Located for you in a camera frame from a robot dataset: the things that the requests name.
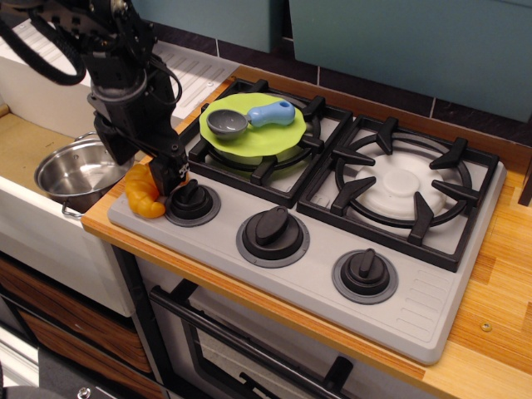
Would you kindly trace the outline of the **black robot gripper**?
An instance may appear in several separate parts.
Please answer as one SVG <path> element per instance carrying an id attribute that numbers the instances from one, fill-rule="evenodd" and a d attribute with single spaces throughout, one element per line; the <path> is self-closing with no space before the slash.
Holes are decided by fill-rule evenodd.
<path id="1" fill-rule="evenodd" d="M 90 72 L 89 103 L 95 109 L 94 127 L 118 164 L 138 151 L 154 157 L 148 164 L 159 193 L 168 196 L 188 179 L 190 165 L 171 117 L 181 93 L 179 80 L 163 62 L 123 71 L 102 67 Z"/>

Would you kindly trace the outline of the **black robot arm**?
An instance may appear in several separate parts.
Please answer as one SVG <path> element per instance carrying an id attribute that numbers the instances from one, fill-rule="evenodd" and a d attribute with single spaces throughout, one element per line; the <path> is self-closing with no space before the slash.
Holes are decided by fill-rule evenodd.
<path id="1" fill-rule="evenodd" d="M 161 195 L 186 181 L 187 154 L 171 126 L 183 89 L 154 54 L 154 27 L 130 1 L 3 1 L 1 9 L 30 23 L 71 63 L 68 74 L 48 63 L 6 23 L 1 36 L 34 71 L 61 86 L 91 78 L 88 102 L 96 133 L 120 165 L 142 151 Z"/>

